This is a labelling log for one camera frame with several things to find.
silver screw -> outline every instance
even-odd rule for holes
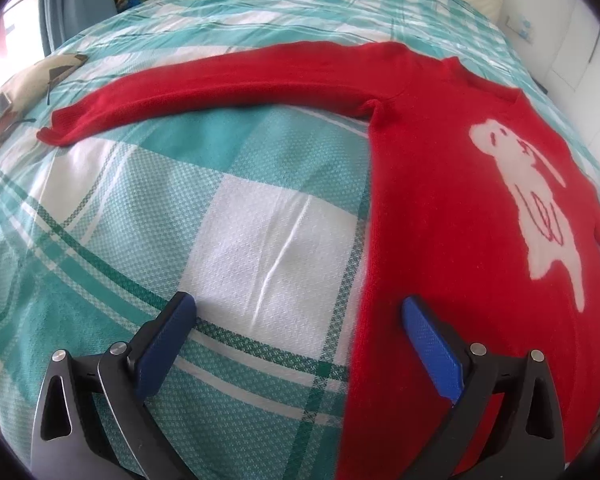
[[[531,358],[536,363],[541,363],[542,361],[544,361],[544,354],[541,351],[539,351],[539,350],[532,350],[531,351]]]
[[[487,353],[487,347],[482,343],[472,343],[469,350],[473,355],[485,355]]]
[[[62,361],[62,359],[64,359],[65,356],[66,356],[66,351],[65,350],[56,350],[54,352],[54,354],[51,356],[51,358],[53,359],[53,361],[55,361],[56,363],[58,363],[58,362]]]
[[[123,354],[126,350],[126,343],[124,341],[118,341],[117,343],[113,343],[111,348],[109,348],[109,352],[113,355]]]

wall outlet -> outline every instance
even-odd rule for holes
[[[522,14],[507,16],[505,25],[513,30],[527,43],[532,44],[534,42],[534,26]]]

checkered blanket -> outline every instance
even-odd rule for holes
[[[51,110],[125,74],[298,40],[401,41],[520,86],[600,190],[562,114],[461,0],[152,0],[95,25],[60,49],[88,62],[0,150],[0,426],[25,462],[52,352],[128,340],[185,290],[198,326],[149,407],[190,468],[202,480],[333,477],[365,272],[366,124],[262,106],[71,148],[35,137]]]

bed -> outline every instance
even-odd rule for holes
[[[184,290],[198,325],[148,403],[181,457],[203,480],[333,477],[372,206],[366,123],[263,106],[70,148],[35,137],[53,109],[120,76],[299,40],[400,41],[519,86],[600,196],[599,165],[462,0],[151,0],[105,20],[58,50],[89,60],[0,149],[0,428],[25,463],[49,356],[128,340]]]

plaid bedspread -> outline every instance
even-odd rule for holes
[[[152,0],[95,25],[60,49],[88,62],[0,150],[0,426],[25,462],[52,352],[128,340],[185,290],[198,326],[149,402],[183,459],[202,480],[333,477],[365,272],[366,124],[262,106],[70,148],[35,137],[54,108],[125,74],[298,40],[401,41],[520,86],[600,190],[577,134],[460,0]]]

